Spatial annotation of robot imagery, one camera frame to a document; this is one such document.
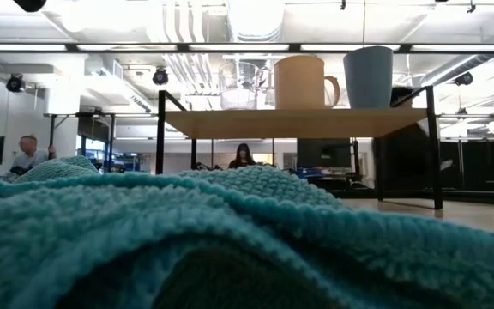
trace fuzzy towel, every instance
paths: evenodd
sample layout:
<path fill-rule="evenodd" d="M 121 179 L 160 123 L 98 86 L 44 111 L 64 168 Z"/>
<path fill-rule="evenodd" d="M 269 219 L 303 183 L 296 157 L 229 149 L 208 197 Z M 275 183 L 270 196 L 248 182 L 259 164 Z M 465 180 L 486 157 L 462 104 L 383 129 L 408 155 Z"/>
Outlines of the fuzzy towel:
<path fill-rule="evenodd" d="M 494 233 L 269 167 L 0 182 L 0 308 L 494 309 Z"/>

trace tan mug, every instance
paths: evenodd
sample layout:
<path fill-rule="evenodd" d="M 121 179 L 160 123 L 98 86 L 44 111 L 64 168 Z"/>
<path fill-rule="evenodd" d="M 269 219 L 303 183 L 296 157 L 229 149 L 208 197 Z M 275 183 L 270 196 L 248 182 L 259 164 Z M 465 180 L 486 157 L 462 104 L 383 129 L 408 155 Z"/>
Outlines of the tan mug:
<path fill-rule="evenodd" d="M 323 109 L 339 103 L 339 82 L 324 75 L 325 63 L 314 56 L 292 56 L 274 66 L 275 109 Z M 325 80 L 333 83 L 333 105 L 325 105 Z"/>

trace ceiling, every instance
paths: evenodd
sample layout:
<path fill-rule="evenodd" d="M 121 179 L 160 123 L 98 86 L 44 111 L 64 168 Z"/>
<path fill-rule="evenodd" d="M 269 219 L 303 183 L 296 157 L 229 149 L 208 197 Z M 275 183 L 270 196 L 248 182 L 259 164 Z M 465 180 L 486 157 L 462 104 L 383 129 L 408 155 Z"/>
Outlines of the ceiling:
<path fill-rule="evenodd" d="M 199 30 L 206 41 L 230 41 L 226 18 L 227 1 L 198 1 L 164 1 L 165 4 L 175 5 L 176 29 L 179 30 L 181 26 L 181 5 L 189 3 L 193 6 L 199 3 L 202 11 L 201 26 L 200 29 L 193 29 L 191 24 L 193 17 L 189 15 L 189 35 L 193 36 L 194 30 Z M 147 29 L 152 29 L 158 20 L 154 10 L 156 1 L 48 0 L 47 2 L 41 12 L 26 14 L 10 0 L 0 0 L 0 42 L 150 42 Z M 470 0 L 449 0 L 440 4 L 435 3 L 434 0 L 347 0 L 344 10 L 340 9 L 341 1 L 285 0 L 279 40 L 353 43 L 364 41 L 482 43 L 490 40 L 492 42 L 494 0 L 473 0 L 473 2 L 477 5 L 476 10 L 468 14 Z M 268 19 L 271 8 L 265 3 L 262 0 L 251 0 L 250 6 L 253 9 L 242 12 L 245 20 L 252 23 L 249 26 L 260 27 L 263 20 Z M 165 8 L 166 21 L 170 16 L 168 9 L 170 7 Z M 79 25 L 77 22 L 72 22 L 79 20 L 85 22 Z M 187 38 L 178 35 L 172 41 L 184 39 Z M 326 75 L 336 76 L 341 87 L 345 88 L 343 55 L 318 56 L 325 61 Z M 51 64 L 58 70 L 66 71 L 70 61 L 81 57 L 85 56 L 0 54 L 0 64 Z M 406 84 L 414 81 L 416 84 L 418 77 L 431 73 L 455 58 L 456 55 L 395 55 L 395 80 Z M 113 59 L 123 66 L 123 78 L 148 100 L 157 98 L 157 93 L 161 89 L 170 90 L 176 96 L 191 93 L 188 86 L 185 87 L 184 83 L 179 82 L 173 74 L 170 74 L 170 81 L 164 87 L 154 85 L 152 75 L 156 67 L 168 65 L 161 55 L 105 55 L 106 62 Z M 186 60 L 192 64 L 192 58 Z M 218 68 L 225 62 L 223 55 L 209 54 L 208 62 L 213 80 L 216 81 Z M 494 107 L 494 59 L 470 72 L 474 76 L 472 85 L 456 87 L 443 83 L 437 87 L 438 111 L 455 112 L 459 104 L 468 107 Z M 115 96 L 105 94 L 106 90 L 104 87 L 91 88 L 90 95 L 85 95 L 83 99 L 84 104 L 123 107 Z M 192 98 L 189 102 L 193 103 L 194 108 L 207 108 L 209 99 Z M 341 102 L 347 104 L 347 95 L 342 96 Z M 213 103 L 213 106 L 218 106 L 218 101 Z M 131 106 L 130 111 L 139 112 L 135 106 Z"/>

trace glass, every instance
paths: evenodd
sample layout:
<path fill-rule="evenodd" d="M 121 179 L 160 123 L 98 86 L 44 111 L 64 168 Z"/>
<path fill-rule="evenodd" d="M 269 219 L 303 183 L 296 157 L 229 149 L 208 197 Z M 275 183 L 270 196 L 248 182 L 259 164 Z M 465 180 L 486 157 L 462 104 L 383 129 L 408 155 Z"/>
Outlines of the glass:
<path fill-rule="evenodd" d="M 262 76 L 269 72 L 243 61 L 229 61 L 219 67 L 220 107 L 229 109 L 256 109 L 261 85 L 266 81 Z"/>

